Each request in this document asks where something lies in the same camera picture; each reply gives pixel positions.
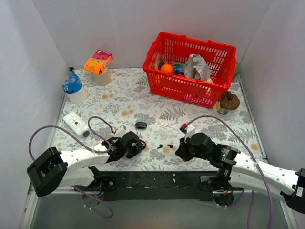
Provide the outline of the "long black earbud charging case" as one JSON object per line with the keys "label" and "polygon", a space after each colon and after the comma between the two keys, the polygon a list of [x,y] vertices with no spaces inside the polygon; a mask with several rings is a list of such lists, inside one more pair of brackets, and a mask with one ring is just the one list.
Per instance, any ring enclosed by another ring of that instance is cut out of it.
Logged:
{"label": "long black earbud charging case", "polygon": [[147,129],[147,124],[145,122],[136,122],[135,128],[140,130],[145,130]]}

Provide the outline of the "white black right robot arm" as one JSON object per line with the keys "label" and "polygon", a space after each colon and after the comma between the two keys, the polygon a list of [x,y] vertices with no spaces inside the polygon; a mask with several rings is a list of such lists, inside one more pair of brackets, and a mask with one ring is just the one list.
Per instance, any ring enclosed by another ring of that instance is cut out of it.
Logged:
{"label": "white black right robot arm", "polygon": [[216,144],[204,133],[182,137],[175,154],[183,161],[199,158],[218,169],[212,179],[216,190],[244,188],[265,193],[299,213],[305,212],[305,170],[286,170],[263,161],[254,162],[247,154],[228,145]]}

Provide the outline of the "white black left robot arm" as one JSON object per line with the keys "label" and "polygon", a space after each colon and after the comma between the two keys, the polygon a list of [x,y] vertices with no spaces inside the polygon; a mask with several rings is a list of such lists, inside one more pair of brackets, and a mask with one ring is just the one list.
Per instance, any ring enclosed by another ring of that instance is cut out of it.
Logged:
{"label": "white black left robot arm", "polygon": [[123,131],[90,150],[59,151],[48,148],[27,168],[27,174],[39,197],[59,187],[80,186],[90,191],[113,191],[115,178],[102,175],[97,165],[128,159],[146,148],[146,143],[134,132]]}

